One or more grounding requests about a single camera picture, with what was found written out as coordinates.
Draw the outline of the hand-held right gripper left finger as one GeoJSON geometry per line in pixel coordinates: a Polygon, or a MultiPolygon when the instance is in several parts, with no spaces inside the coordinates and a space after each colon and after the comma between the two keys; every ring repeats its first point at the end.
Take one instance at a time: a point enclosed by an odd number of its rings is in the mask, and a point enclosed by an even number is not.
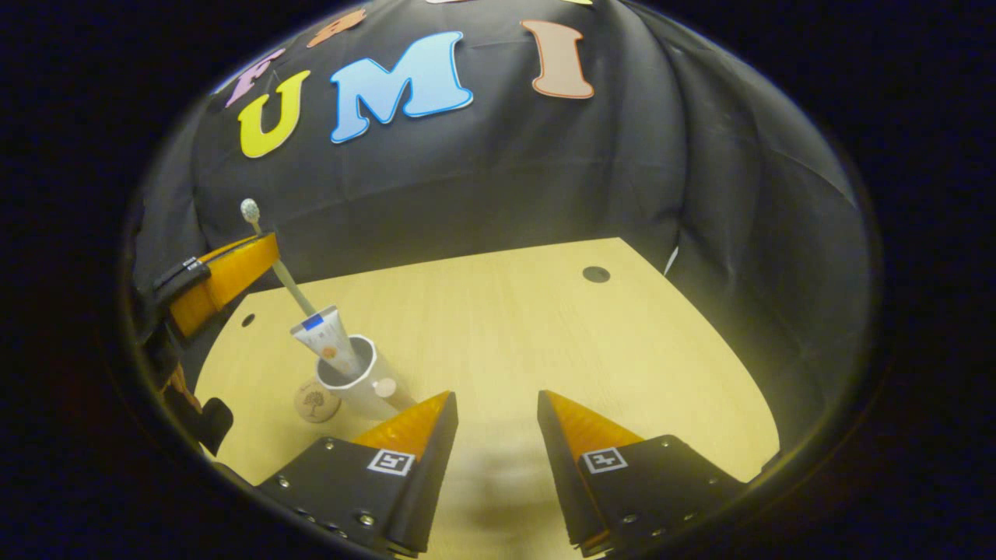
{"type": "Polygon", "coordinates": [[[352,442],[315,440],[258,489],[335,538],[384,555],[426,552],[458,430],[441,391],[352,442]]]}

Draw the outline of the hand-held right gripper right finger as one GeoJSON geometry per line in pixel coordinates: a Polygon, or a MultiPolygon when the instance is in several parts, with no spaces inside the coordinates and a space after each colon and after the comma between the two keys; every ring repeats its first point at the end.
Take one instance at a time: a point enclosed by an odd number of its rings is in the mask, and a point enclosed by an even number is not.
{"type": "Polygon", "coordinates": [[[537,405],[569,542],[583,556],[665,541],[746,489],[677,436],[645,439],[551,390],[537,405]]]}

